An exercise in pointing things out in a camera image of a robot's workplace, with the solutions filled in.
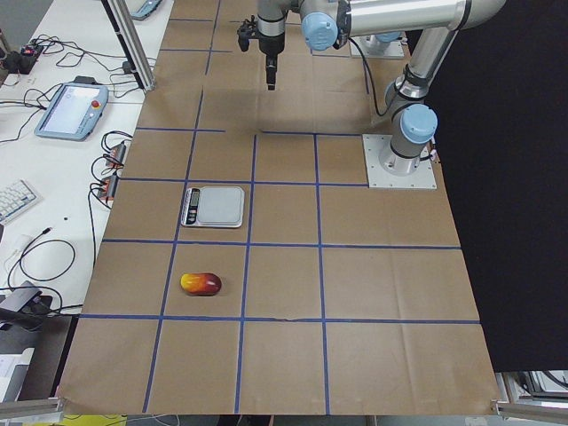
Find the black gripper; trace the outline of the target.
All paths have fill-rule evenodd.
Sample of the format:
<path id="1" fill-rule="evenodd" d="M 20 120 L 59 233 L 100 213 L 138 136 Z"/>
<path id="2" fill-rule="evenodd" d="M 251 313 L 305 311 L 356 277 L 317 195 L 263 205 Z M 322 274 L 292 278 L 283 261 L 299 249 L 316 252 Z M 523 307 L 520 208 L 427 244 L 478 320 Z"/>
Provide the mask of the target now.
<path id="1" fill-rule="evenodd" d="M 278 71 L 278 55 L 284 51 L 284 35 L 268 36 L 260 34 L 258 38 L 259 49 L 266 55 L 265 75 L 268 91 L 276 89 L 276 75 Z"/>

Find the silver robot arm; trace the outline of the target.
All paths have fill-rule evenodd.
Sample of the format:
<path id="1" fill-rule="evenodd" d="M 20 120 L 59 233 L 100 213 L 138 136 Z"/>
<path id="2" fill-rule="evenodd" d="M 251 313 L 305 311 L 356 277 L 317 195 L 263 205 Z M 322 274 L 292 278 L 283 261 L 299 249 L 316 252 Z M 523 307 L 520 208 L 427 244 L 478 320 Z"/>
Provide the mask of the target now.
<path id="1" fill-rule="evenodd" d="M 395 176 L 414 173 L 422 150 L 438 126 L 433 110 L 423 104 L 458 32 L 491 19 L 502 1 L 260 1 L 257 14 L 237 31 L 246 51 L 256 39 L 265 55 L 266 84 L 274 90 L 278 56 L 285 47 L 289 12 L 301 18 L 304 40 L 313 51 L 339 49 L 358 36 L 419 30 L 422 35 L 402 75 L 385 92 L 385 113 L 393 123 L 390 143 L 379 162 Z"/>

